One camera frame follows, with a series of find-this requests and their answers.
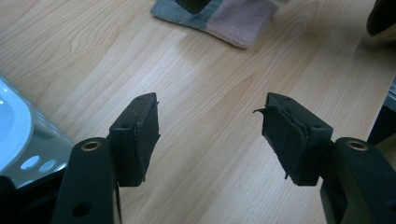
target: light wood surface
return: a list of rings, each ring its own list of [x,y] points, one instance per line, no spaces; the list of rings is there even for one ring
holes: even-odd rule
[[[123,189],[124,223],[325,223],[319,187],[284,180],[261,137],[268,91],[366,139],[396,48],[365,32],[374,0],[276,1],[247,50],[154,19],[146,0],[0,0],[0,73],[75,142],[106,136],[139,94],[158,94],[147,182]]]

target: white basket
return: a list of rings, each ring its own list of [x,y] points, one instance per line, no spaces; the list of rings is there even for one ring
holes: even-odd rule
[[[0,175],[22,187],[64,168],[73,145],[0,76]]]

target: cloth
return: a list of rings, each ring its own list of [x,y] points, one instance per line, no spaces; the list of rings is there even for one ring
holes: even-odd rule
[[[201,12],[191,15],[175,0],[157,0],[151,14],[249,48],[276,11],[277,6],[270,0],[212,0]]]

